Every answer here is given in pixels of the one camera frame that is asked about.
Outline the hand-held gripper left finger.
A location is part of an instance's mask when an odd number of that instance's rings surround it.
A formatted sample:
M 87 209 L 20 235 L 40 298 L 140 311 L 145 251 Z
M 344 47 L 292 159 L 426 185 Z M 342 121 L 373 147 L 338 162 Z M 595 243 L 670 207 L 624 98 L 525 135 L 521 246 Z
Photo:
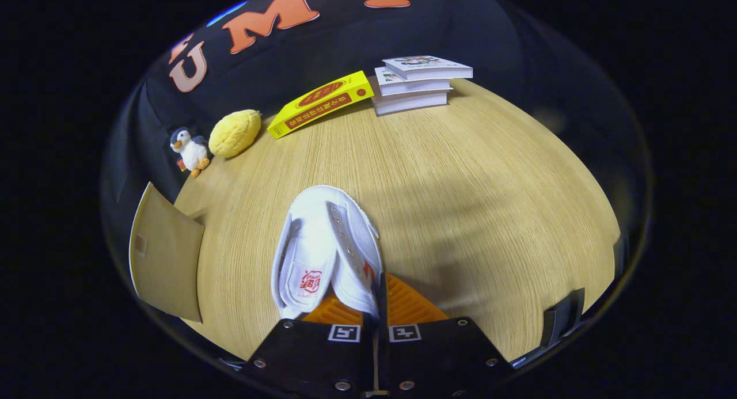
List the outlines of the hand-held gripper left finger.
M 374 385 L 376 324 L 330 293 L 299 320 L 277 321 L 245 375 L 279 398 L 366 398 Z

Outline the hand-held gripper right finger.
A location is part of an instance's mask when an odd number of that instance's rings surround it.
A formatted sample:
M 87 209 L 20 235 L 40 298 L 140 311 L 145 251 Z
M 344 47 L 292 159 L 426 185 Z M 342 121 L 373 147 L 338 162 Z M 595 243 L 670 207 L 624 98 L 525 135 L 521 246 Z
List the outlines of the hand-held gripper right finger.
M 389 273 L 382 278 L 377 383 L 387 397 L 484 398 L 512 378 L 512 365 L 469 317 L 392 321 L 398 306 L 426 312 L 431 302 Z

